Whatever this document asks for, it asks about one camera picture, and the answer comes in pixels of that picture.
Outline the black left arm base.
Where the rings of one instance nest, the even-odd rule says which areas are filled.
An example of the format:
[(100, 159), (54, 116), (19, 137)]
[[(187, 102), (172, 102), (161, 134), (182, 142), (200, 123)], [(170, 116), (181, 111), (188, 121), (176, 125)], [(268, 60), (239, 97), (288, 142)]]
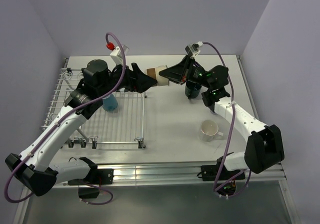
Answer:
[(96, 199), (103, 192), (104, 185), (113, 183), (114, 170), (110, 168), (96, 169), (85, 179), (73, 179), (67, 182), (69, 186), (79, 186), (78, 197), (80, 199)]

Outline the blue floral mug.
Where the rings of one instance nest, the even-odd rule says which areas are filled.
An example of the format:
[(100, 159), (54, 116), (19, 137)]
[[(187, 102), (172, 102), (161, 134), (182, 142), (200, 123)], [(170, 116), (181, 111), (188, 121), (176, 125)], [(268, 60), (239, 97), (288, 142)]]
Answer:
[(109, 96), (106, 96), (104, 99), (102, 99), (102, 108), (106, 112), (113, 112), (118, 108), (118, 102), (117, 99), (113, 94), (110, 94)]

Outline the cream tumbler with brown band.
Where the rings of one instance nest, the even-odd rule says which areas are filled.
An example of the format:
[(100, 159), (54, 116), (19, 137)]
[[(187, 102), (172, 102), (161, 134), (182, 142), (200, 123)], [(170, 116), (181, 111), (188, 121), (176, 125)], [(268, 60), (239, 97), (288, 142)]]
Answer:
[(154, 85), (154, 87), (156, 87), (156, 86), (169, 86), (170, 81), (167, 78), (160, 76), (160, 71), (163, 71), (165, 69), (167, 69), (167, 66), (161, 65), (161, 66), (154, 67), (154, 68), (148, 68), (144, 71), (144, 73), (147, 76), (149, 76), (157, 81), (157, 83)]

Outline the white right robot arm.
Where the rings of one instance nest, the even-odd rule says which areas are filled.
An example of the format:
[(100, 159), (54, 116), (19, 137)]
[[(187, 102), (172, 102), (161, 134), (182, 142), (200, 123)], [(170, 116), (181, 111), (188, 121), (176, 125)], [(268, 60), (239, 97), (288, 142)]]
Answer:
[(234, 170), (249, 169), (259, 174), (285, 158), (279, 127), (268, 126), (256, 119), (236, 104), (226, 91), (228, 70), (223, 65), (217, 65), (206, 71), (194, 58), (186, 55), (180, 63), (159, 72), (161, 77), (173, 83), (190, 81), (207, 88), (201, 94), (204, 105), (227, 120), (246, 141), (245, 151), (228, 154), (216, 167), (216, 173), (222, 179), (229, 178)]

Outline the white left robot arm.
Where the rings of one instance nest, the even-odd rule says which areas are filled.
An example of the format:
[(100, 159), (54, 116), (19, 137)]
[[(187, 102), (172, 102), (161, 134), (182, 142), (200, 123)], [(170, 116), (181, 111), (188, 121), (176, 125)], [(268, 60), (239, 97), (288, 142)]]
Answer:
[(82, 74), (77, 88), (45, 131), (27, 149), (20, 154), (9, 154), (5, 160), (11, 175), (38, 197), (61, 182), (81, 180), (91, 184), (98, 178), (97, 164), (86, 157), (60, 164), (51, 161), (71, 134), (102, 106), (103, 95), (108, 96), (122, 88), (144, 93), (157, 84), (136, 63), (131, 67), (118, 64), (109, 71), (104, 60), (95, 59), (88, 63)]

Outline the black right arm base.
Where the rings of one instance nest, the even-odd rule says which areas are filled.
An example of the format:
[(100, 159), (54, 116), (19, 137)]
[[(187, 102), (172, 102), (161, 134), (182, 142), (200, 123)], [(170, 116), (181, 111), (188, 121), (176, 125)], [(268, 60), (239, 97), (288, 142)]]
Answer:
[[(214, 181), (217, 177), (219, 167), (218, 165), (202, 165), (201, 171), (197, 174), (202, 181)], [(241, 170), (228, 171), (225, 167), (222, 168), (221, 174), (218, 178), (219, 181), (227, 181), (231, 177), (235, 176), (232, 180), (228, 181), (221, 189), (217, 191), (219, 195), (231, 196), (234, 195), (237, 189), (236, 180), (244, 180), (245, 174)]]

